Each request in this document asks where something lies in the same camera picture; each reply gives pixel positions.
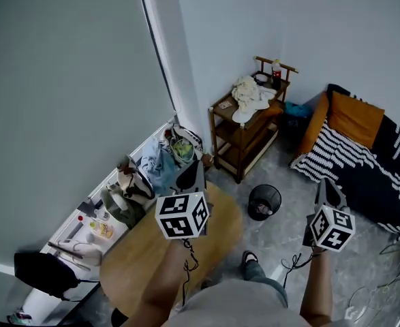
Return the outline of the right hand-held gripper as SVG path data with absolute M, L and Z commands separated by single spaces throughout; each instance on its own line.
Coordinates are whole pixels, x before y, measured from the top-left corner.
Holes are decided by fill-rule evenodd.
M 342 251 L 356 233 L 355 216 L 338 210 L 347 206 L 345 195 L 331 179 L 323 178 L 315 205 L 320 208 L 307 217 L 303 246 Z

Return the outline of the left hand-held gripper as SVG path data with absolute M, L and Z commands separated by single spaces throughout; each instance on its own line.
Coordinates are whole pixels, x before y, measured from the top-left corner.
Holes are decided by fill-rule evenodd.
M 159 197 L 155 219 L 165 239 L 197 238 L 209 219 L 204 190 L 206 181 L 201 160 L 183 166 L 175 175 L 170 188 L 176 192 L 193 192 Z

